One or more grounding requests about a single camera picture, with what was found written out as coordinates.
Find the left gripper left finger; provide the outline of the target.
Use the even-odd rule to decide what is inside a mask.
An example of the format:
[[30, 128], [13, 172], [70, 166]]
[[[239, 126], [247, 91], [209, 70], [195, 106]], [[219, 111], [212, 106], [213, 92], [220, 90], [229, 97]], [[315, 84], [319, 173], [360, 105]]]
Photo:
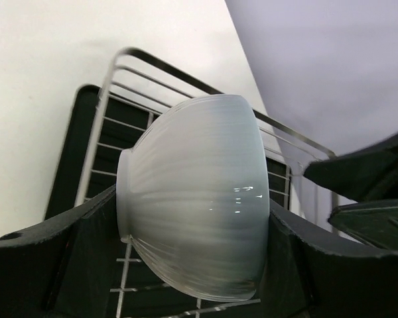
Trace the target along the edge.
[[116, 191], [0, 238], [0, 317], [105, 317], [121, 241]]

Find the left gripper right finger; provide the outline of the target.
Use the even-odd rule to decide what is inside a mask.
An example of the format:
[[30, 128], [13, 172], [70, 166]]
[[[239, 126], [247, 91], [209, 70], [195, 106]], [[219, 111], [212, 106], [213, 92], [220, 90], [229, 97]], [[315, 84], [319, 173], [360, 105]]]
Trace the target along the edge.
[[398, 250], [360, 244], [270, 205], [264, 317], [398, 317]]

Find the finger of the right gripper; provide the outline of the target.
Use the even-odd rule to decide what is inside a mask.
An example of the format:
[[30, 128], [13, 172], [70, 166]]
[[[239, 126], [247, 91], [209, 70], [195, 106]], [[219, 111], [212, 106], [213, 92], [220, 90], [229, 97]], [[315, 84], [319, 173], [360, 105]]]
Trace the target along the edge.
[[377, 200], [334, 208], [328, 222], [353, 239], [398, 250], [398, 200]]
[[398, 133], [367, 148], [311, 162], [304, 177], [354, 201], [398, 199]]

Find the white ribbed bowl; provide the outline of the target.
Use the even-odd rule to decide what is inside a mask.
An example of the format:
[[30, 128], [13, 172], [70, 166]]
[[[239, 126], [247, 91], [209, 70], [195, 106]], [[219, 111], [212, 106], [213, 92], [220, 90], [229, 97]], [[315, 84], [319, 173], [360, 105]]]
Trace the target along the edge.
[[117, 226], [142, 261], [195, 298], [251, 299], [269, 232], [263, 141], [239, 95], [195, 97], [159, 116], [121, 152]]

